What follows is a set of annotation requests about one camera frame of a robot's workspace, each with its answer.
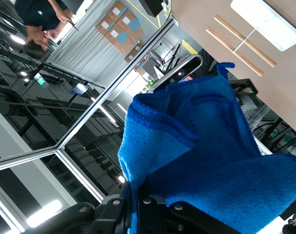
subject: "man's hand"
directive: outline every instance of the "man's hand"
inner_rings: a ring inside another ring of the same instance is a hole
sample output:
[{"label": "man's hand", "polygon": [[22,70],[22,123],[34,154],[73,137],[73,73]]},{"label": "man's hand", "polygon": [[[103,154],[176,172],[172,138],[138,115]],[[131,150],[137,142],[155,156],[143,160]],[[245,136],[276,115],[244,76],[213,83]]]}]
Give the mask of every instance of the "man's hand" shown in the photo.
[{"label": "man's hand", "polygon": [[48,1],[51,4],[52,8],[55,10],[55,13],[56,13],[58,19],[62,23],[69,22],[69,23],[73,24],[71,18],[64,11],[62,11],[62,9],[59,7],[59,5],[56,2],[56,0],[48,0]]},{"label": "man's hand", "polygon": [[64,11],[62,11],[61,8],[56,11],[56,15],[62,23],[69,22],[69,23],[73,24],[71,18]]},{"label": "man's hand", "polygon": [[42,26],[27,26],[27,38],[26,42],[33,40],[36,44],[40,45],[44,51],[48,50],[48,38],[46,34],[42,31]]},{"label": "man's hand", "polygon": [[49,29],[47,31],[46,37],[48,39],[55,40],[55,39],[57,39],[57,37],[59,36],[59,34],[60,34],[60,31],[59,30],[57,30],[57,29]]}]

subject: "person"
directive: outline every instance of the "person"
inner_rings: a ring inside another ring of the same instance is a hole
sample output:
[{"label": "person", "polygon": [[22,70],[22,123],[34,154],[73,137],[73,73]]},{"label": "person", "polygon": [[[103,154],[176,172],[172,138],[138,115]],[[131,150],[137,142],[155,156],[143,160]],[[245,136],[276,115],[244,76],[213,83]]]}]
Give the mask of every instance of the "person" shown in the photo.
[{"label": "person", "polygon": [[43,51],[48,50],[48,39],[56,39],[68,22],[73,23],[73,13],[61,0],[17,0],[15,9],[26,25],[26,44],[33,41]]},{"label": "person", "polygon": [[286,224],[282,228],[283,234],[296,234],[296,221]]}]

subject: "wooden stick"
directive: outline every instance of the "wooden stick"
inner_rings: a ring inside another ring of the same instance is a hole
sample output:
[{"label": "wooden stick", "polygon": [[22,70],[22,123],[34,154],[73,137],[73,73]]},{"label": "wooden stick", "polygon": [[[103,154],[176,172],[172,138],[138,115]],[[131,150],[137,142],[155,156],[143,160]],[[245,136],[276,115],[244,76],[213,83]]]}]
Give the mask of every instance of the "wooden stick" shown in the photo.
[{"label": "wooden stick", "polygon": [[[222,26],[224,26],[229,32],[231,32],[233,35],[235,35],[237,38],[239,38],[241,41],[244,41],[246,37],[241,34],[237,29],[235,29],[233,26],[231,26],[227,21],[225,21],[222,17],[219,15],[216,15],[214,19],[220,23]],[[263,60],[265,60],[266,63],[268,63],[270,66],[274,67],[276,66],[276,62],[270,58],[268,55],[266,55],[261,49],[259,49],[254,43],[252,43],[250,40],[246,40],[244,42],[251,50],[253,50],[258,56],[260,56]]]},{"label": "wooden stick", "polygon": [[[214,37],[219,43],[221,43],[224,47],[226,47],[228,50],[230,50],[232,53],[234,52],[235,48],[233,45],[231,45],[229,42],[227,42],[225,39],[223,39],[220,35],[218,35],[213,29],[210,27],[206,29],[206,31]],[[256,74],[258,74],[260,77],[264,74],[263,71],[261,71],[258,67],[256,67],[253,63],[251,63],[246,57],[244,57],[242,54],[235,52],[235,56],[237,56],[242,62],[244,62],[249,68],[251,68]]]}]

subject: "microfiber cloth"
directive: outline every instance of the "microfiber cloth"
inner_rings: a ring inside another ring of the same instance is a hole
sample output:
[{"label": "microfiber cloth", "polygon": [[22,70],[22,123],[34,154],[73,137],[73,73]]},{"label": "microfiber cloth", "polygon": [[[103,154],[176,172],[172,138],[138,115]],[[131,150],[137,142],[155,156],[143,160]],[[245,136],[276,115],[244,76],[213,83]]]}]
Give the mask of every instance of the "microfiber cloth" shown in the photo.
[{"label": "microfiber cloth", "polygon": [[[296,157],[262,156],[227,80],[218,76],[138,94],[126,116],[119,161],[133,198],[149,177],[166,205],[189,204],[243,234],[255,234],[296,198]],[[137,233],[134,209],[132,228]]]}]

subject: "desk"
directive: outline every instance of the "desk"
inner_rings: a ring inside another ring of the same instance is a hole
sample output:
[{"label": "desk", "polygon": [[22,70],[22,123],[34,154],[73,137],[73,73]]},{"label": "desk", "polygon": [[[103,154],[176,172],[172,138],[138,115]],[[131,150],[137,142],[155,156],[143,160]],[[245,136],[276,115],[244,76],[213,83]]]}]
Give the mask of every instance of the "desk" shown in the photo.
[{"label": "desk", "polygon": [[[217,14],[244,36],[252,32],[253,27],[230,7],[231,2],[172,0],[172,13],[180,26],[217,61],[234,62],[236,67],[229,71],[238,79],[251,79],[259,91],[258,97],[296,131],[296,45],[281,52],[261,34],[254,32],[249,40],[277,62],[272,68],[246,45],[241,46],[238,51],[264,72],[260,77],[206,32],[211,27],[234,47],[240,45],[239,39],[214,20]],[[296,28],[296,0],[292,3],[288,0],[266,2]]]}]

